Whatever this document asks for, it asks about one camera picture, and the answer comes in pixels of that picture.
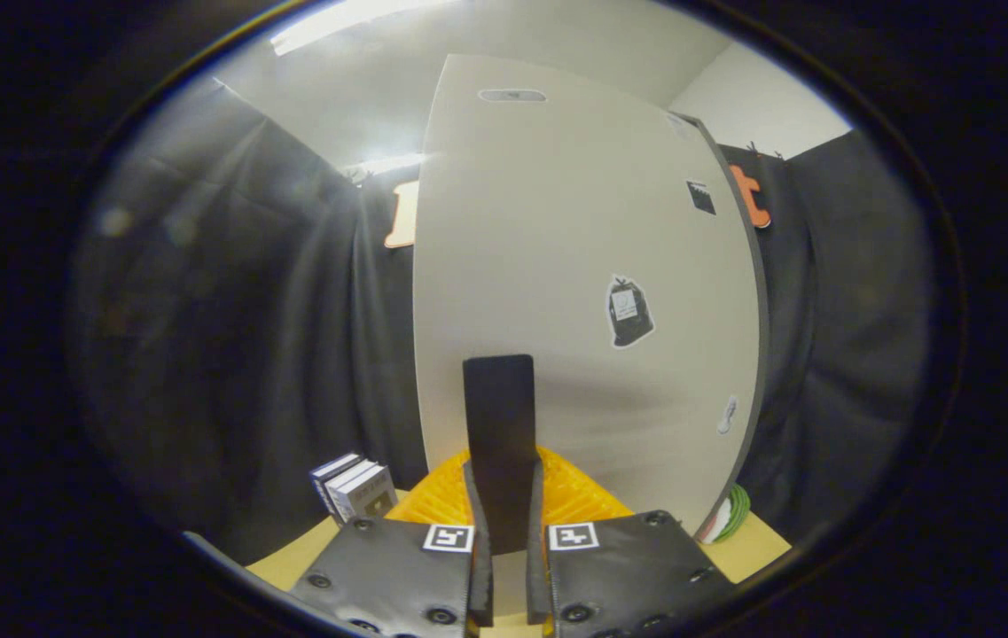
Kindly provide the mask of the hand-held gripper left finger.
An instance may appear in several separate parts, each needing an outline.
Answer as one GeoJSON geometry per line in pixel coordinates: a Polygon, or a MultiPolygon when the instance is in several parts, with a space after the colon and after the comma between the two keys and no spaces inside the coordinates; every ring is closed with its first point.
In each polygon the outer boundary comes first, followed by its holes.
{"type": "Polygon", "coordinates": [[[495,621],[493,550],[501,529],[501,360],[463,363],[470,456],[456,464],[457,509],[467,524],[354,516],[290,594],[350,633],[478,637],[495,621]]]}

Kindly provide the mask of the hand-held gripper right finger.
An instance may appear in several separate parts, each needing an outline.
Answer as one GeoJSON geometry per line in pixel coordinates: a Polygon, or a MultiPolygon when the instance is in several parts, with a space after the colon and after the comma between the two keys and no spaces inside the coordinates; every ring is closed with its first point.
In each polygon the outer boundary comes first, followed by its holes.
{"type": "Polygon", "coordinates": [[[632,512],[535,443],[535,364],[499,361],[499,542],[521,544],[525,622],[543,637],[666,637],[733,590],[666,510],[632,512]]]}

